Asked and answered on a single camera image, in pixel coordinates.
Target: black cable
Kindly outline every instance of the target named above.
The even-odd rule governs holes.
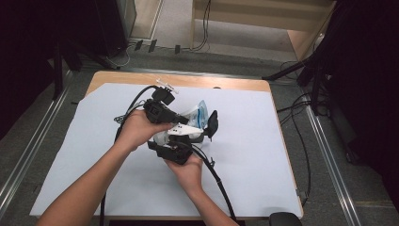
[[[205,12],[203,14],[202,19],[202,28],[203,28],[203,39],[199,46],[194,47],[193,49],[190,48],[182,48],[182,50],[189,50],[190,52],[197,52],[203,48],[206,41],[208,40],[208,23],[209,23],[209,14],[211,12],[211,0],[208,1],[208,4],[205,8]]]
[[[219,189],[220,189],[220,191],[222,192],[223,198],[225,199],[226,204],[227,204],[227,206],[228,206],[228,208],[229,208],[229,212],[230,212],[230,215],[231,215],[231,219],[234,220],[235,222],[237,222],[237,218],[235,217],[234,210],[232,209],[231,202],[230,202],[230,200],[229,200],[229,196],[228,196],[227,193],[226,193],[226,190],[225,190],[225,188],[224,188],[224,186],[223,186],[223,184],[222,184],[222,181],[221,181],[220,177],[217,176],[217,173],[216,173],[215,169],[212,167],[211,163],[208,161],[208,157],[207,157],[206,155],[202,155],[203,151],[200,150],[200,148],[197,147],[197,146],[195,146],[195,147],[198,148],[202,153],[200,153],[200,152],[199,152],[198,150],[196,150],[194,147],[192,147],[192,146],[190,146],[190,145],[187,145],[187,144],[185,144],[185,143],[182,143],[182,142],[176,142],[176,143],[179,144],[179,145],[183,145],[183,146],[185,146],[185,147],[187,147],[187,148],[190,148],[191,150],[193,150],[193,152],[194,152],[196,155],[198,155],[198,156],[203,160],[203,162],[205,163],[205,166],[208,168],[208,170],[209,170],[209,171],[212,173],[212,175],[214,176],[214,178],[215,178],[215,180],[216,180],[216,182],[217,182],[217,185],[219,186]]]
[[[296,125],[294,116],[291,117],[291,119],[293,120],[295,129],[296,129],[296,132],[298,133],[299,138],[300,138],[300,141],[301,141],[301,143],[302,143],[303,151],[304,151],[304,153],[305,153],[305,158],[306,158],[306,166],[307,166],[307,168],[308,168],[308,189],[307,189],[307,193],[306,193],[306,198],[305,198],[305,200],[302,201],[302,203],[301,203],[301,204],[302,204],[302,207],[303,207],[303,206],[305,206],[306,201],[308,200],[308,197],[311,195],[311,163],[310,163],[310,161],[309,161],[308,150],[306,149],[305,142],[303,141],[303,137],[302,137],[301,133],[299,132],[298,126]]]
[[[299,139],[300,139],[300,141],[301,141],[301,143],[302,143],[303,151],[304,151],[304,153],[305,153],[306,166],[307,166],[307,169],[308,169],[308,187],[307,187],[307,191],[306,191],[306,198],[305,198],[305,199],[302,201],[302,203],[301,203],[302,206],[305,206],[306,201],[308,200],[308,197],[309,197],[310,194],[311,194],[311,163],[310,163],[310,160],[309,160],[308,150],[307,150],[307,148],[306,148],[305,142],[304,142],[303,137],[302,137],[302,135],[301,135],[301,133],[300,133],[300,131],[299,131],[299,128],[298,128],[298,126],[297,126],[297,124],[296,124],[295,116],[298,115],[298,114],[300,114],[300,113],[305,109],[305,107],[306,107],[307,105],[310,105],[310,104],[311,104],[310,101],[303,101],[303,102],[299,102],[299,103],[298,103],[298,101],[300,100],[300,98],[302,98],[302,97],[304,97],[304,96],[306,96],[306,95],[309,95],[309,93],[307,92],[307,93],[304,93],[304,94],[300,95],[299,97],[297,97],[297,98],[294,100],[294,102],[293,102],[293,104],[292,104],[291,106],[289,106],[289,107],[284,107],[284,108],[282,108],[282,109],[277,110],[277,112],[280,113],[280,112],[283,112],[283,111],[286,111],[286,110],[290,109],[290,114],[289,114],[287,117],[285,117],[283,120],[281,120],[280,123],[281,123],[281,125],[283,125],[285,122],[287,122],[287,121],[291,118],[291,120],[292,120],[293,123],[294,123],[294,127],[295,127],[295,129],[296,129],[296,132],[297,132],[298,135],[299,135]],[[301,109],[299,112],[296,112],[296,113],[295,113],[295,110],[298,109],[298,108],[300,108],[300,107],[302,107],[302,109]]]
[[[287,63],[297,63],[297,61],[285,61],[285,62],[283,62],[282,64],[279,65],[279,71],[280,72],[282,71],[282,66],[284,66],[284,64],[287,64]],[[296,80],[296,78],[290,77],[290,76],[288,76],[288,74],[285,74],[284,76],[286,78],[288,78],[288,79]]]
[[[136,104],[136,101],[138,100],[138,98],[140,98],[140,96],[141,96],[145,91],[147,91],[148,89],[152,89],[152,88],[158,89],[157,86],[147,86],[147,87],[145,87],[143,90],[141,90],[141,91],[137,94],[137,96],[135,97],[135,99],[134,99],[134,100],[132,101],[132,103],[129,105],[129,108],[127,108],[126,113],[125,113],[125,115],[124,115],[124,117],[123,117],[123,120],[122,120],[122,122],[120,123],[120,127],[118,128],[118,131],[117,131],[117,133],[115,134],[115,140],[114,140],[114,142],[117,141],[118,137],[120,136],[120,131],[122,130],[123,124],[125,123],[125,121],[126,121],[127,118],[129,117],[129,115],[130,115],[135,109],[137,109],[138,107],[142,106],[142,105],[137,105],[136,107],[132,108],[132,107]],[[104,212],[105,212],[105,197],[106,197],[106,192],[105,192],[105,194],[104,194],[104,196],[103,196],[103,199],[101,200],[101,208],[100,208],[100,226],[104,226],[104,218],[105,218],[105,213],[104,213]]]

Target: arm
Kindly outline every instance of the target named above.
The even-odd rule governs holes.
[[[129,153],[170,127],[170,124],[151,124],[144,111],[134,111],[115,144],[53,201],[37,225],[88,225]]]
[[[201,185],[201,159],[191,154],[183,166],[167,160],[166,163],[176,174],[179,184],[195,204],[207,226],[237,225],[203,191]]]

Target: hand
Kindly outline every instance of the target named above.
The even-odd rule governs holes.
[[[126,119],[115,145],[125,152],[131,152],[147,142],[154,134],[171,127],[170,123],[153,124],[147,119],[144,110],[135,110]]]
[[[191,154],[184,165],[165,160],[168,167],[176,174],[180,186],[188,196],[202,191],[202,159]]]

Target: metal rail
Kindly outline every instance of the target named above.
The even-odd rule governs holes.
[[[3,185],[0,191],[0,220],[6,213],[8,206],[12,201],[12,198],[17,192],[18,187],[20,186],[24,176],[26,175],[26,172],[30,164],[32,163],[36,153],[38,152],[44,137],[46,136],[50,126],[52,125],[59,108],[62,106],[65,97],[68,94],[72,79],[73,75],[71,71],[68,71],[66,74],[66,87],[61,92],[58,99],[52,101],[52,103],[50,104],[49,108],[46,111],[46,114],[44,115],[34,135],[30,139],[29,143],[24,149],[23,154],[18,160],[17,165],[15,166],[12,173],[9,175],[6,183]]]
[[[306,101],[310,100],[309,97],[304,97],[304,99]],[[338,199],[340,200],[343,213],[346,217],[346,221],[350,226],[361,226],[356,206],[352,201],[345,182],[343,181],[343,177],[337,166],[334,155],[329,147],[326,135],[323,131],[323,127],[319,121],[319,118],[313,114],[310,106],[307,106],[306,110],[309,116],[309,120],[311,122],[311,127],[316,134],[317,142],[319,143],[320,150],[325,159],[332,184],[334,184],[335,191],[338,195]]]

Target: white poster board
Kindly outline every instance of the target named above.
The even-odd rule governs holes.
[[[50,203],[88,170],[113,144],[123,115],[146,86],[104,84],[79,103],[64,143],[31,210],[40,216]],[[168,107],[184,112],[204,100],[209,114],[217,110],[219,128],[203,150],[215,160],[237,217],[268,217],[275,212],[303,216],[270,92],[231,89],[176,88]],[[139,100],[151,98],[153,89]],[[227,214],[227,204],[206,167],[206,193]],[[131,153],[107,190],[109,218],[199,216],[163,159],[147,144]]]

